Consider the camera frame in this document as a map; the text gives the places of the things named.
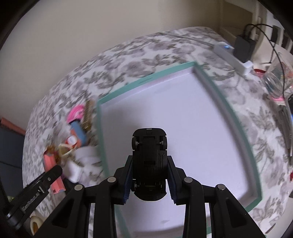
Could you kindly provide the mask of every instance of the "clear plastic container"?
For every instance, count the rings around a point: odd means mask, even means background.
[[[278,53],[278,56],[280,57],[285,73],[284,90],[287,90],[293,84],[293,67],[283,54]],[[273,60],[272,64],[264,74],[263,80],[272,97],[279,98],[282,96],[284,78],[278,57],[275,57]]]

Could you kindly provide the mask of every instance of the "metal screw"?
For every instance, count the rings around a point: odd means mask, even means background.
[[[107,181],[108,181],[109,183],[114,183],[114,182],[116,181],[116,178],[115,178],[115,177],[109,177],[109,178],[107,179]]]
[[[184,178],[184,181],[187,182],[187,183],[191,183],[192,182],[192,178],[191,177],[186,177]]]
[[[220,190],[222,190],[222,191],[225,190],[225,188],[226,188],[226,186],[223,185],[223,184],[221,184],[221,183],[218,184],[217,187],[218,187],[218,189],[220,189]]]
[[[76,191],[82,190],[83,186],[81,184],[75,185],[74,189]]]

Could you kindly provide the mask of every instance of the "blue object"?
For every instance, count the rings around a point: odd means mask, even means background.
[[[75,121],[71,122],[70,125],[71,125],[72,129],[75,131],[78,139],[80,139],[81,146],[85,146],[86,145],[86,134],[83,131],[83,129],[81,128],[79,121],[75,120]]]

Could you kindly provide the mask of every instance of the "beige wall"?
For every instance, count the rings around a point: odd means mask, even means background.
[[[242,29],[252,22],[252,12],[224,1],[223,25]]]
[[[218,0],[41,0],[0,51],[0,116],[26,128],[34,105],[69,71],[126,40],[218,27]]]

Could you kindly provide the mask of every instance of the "white power strip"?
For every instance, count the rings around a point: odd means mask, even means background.
[[[253,63],[249,60],[242,63],[233,55],[234,47],[228,45],[227,43],[221,41],[215,44],[214,52],[224,59],[228,64],[230,64],[235,71],[240,75],[247,75],[253,66]]]

